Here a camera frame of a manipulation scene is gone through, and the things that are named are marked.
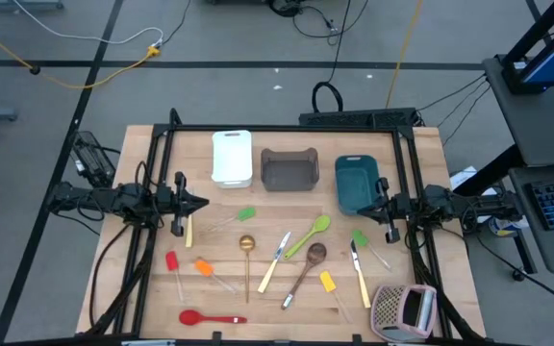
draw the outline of red spatula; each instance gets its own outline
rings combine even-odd
[[[165,264],[169,271],[174,271],[174,275],[177,276],[177,291],[179,292],[179,300],[181,304],[185,303],[183,299],[183,285],[181,284],[181,278],[179,278],[179,262],[177,261],[177,255],[174,251],[170,251],[165,254]]]
[[[209,317],[203,316],[196,310],[185,310],[179,315],[179,321],[184,325],[193,326],[200,322],[212,321],[212,322],[224,322],[224,323],[247,323],[245,317],[238,316],[221,316],[221,317]]]

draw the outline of red spoon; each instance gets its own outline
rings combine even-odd
[[[225,322],[225,323],[247,323],[245,317],[238,316],[223,316],[223,317],[208,317],[203,316],[196,310],[185,310],[179,315],[179,321],[184,325],[193,326],[203,321]]]

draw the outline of blue dish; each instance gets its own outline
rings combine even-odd
[[[335,161],[339,209],[346,215],[370,206],[379,194],[375,189],[380,173],[369,155],[342,156]]]

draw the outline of knife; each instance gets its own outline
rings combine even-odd
[[[290,235],[291,235],[291,232],[286,233],[284,238],[281,240],[281,244],[279,244],[279,248],[277,249],[277,252],[275,252],[273,263],[270,264],[268,271],[266,272],[266,274],[264,274],[264,278],[260,283],[260,287],[258,287],[258,292],[264,293],[264,291],[266,290],[266,287],[268,286],[268,282],[270,281],[270,277],[273,275],[273,270],[275,270],[275,265],[277,265],[277,261],[281,257],[281,254],[284,252],[284,248],[288,243],[288,239],[290,239]]]
[[[366,309],[371,308],[371,303],[369,302],[369,294],[366,291],[365,278],[363,277],[363,271],[361,270],[361,263],[358,260],[358,252],[356,251],[356,243],[354,239],[350,241],[350,252],[352,253],[352,259],[354,260],[354,269],[358,273],[358,283],[361,286],[361,296],[363,296],[363,304]]]

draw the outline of gray floor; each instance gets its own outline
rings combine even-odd
[[[64,33],[101,36],[114,0],[65,1],[64,12],[40,15]],[[163,49],[164,62],[302,61],[325,62],[335,48],[294,31],[289,19],[276,16],[254,0],[222,0],[219,6],[192,0],[185,26]],[[339,23],[344,1],[315,1]],[[113,31],[120,39],[145,26],[169,32],[178,22],[185,1],[127,0]],[[537,0],[543,11],[549,0]],[[353,0],[357,12],[362,0]],[[341,47],[341,60],[396,62],[415,0],[372,0],[358,25]],[[299,18],[301,27],[319,30],[314,13]],[[407,62],[474,62],[505,53],[534,22],[524,0],[434,0],[423,5]],[[110,46],[107,61],[129,61],[144,55],[153,34],[132,43]],[[28,59],[87,60],[96,42],[53,37],[22,14],[0,13],[0,38]],[[0,60],[7,57],[0,51]],[[88,68],[48,68],[50,74],[81,84]],[[98,78],[114,72],[101,68]],[[298,114],[311,110],[314,84],[328,77],[327,69],[280,68],[143,68],[117,77],[90,96],[81,128],[92,131],[104,145],[121,145],[130,124],[165,122],[176,107],[186,123],[295,124]],[[464,85],[480,71],[403,70],[392,97],[393,107],[424,106]],[[383,108],[391,70],[340,69],[334,84],[347,110]],[[52,86],[16,67],[0,67],[0,107],[20,112],[16,122],[0,122],[0,312],[38,214],[39,205],[60,153],[63,137],[80,92]],[[463,96],[424,112],[436,125]],[[333,109],[327,94],[320,108]],[[441,127],[444,138],[461,120],[465,108]],[[451,171],[481,167],[512,144],[495,99],[485,95],[461,130],[445,147]],[[68,164],[64,177],[86,185]],[[500,254],[518,263],[510,240],[485,238]],[[72,335],[87,284],[96,237],[81,226],[50,217],[35,265],[16,310],[7,340]],[[500,341],[554,345],[554,298],[528,283],[515,283],[510,271],[476,241],[469,243],[470,263],[487,333]],[[541,273],[554,287],[535,247]]]

